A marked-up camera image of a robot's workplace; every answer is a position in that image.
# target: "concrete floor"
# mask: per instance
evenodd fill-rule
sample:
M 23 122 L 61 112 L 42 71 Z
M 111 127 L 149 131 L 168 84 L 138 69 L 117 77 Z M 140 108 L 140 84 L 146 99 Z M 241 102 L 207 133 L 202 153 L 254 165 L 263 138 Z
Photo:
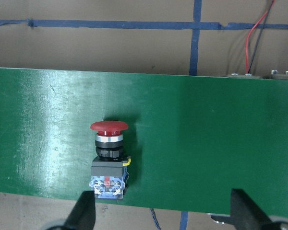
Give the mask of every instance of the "concrete floor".
M 63 222 L 75 201 L 0 193 L 0 229 L 42 230 Z M 156 209 L 163 230 L 178 230 L 180 212 Z M 94 230 L 156 230 L 148 208 L 96 203 Z M 189 213 L 188 230 L 233 230 L 205 213 Z

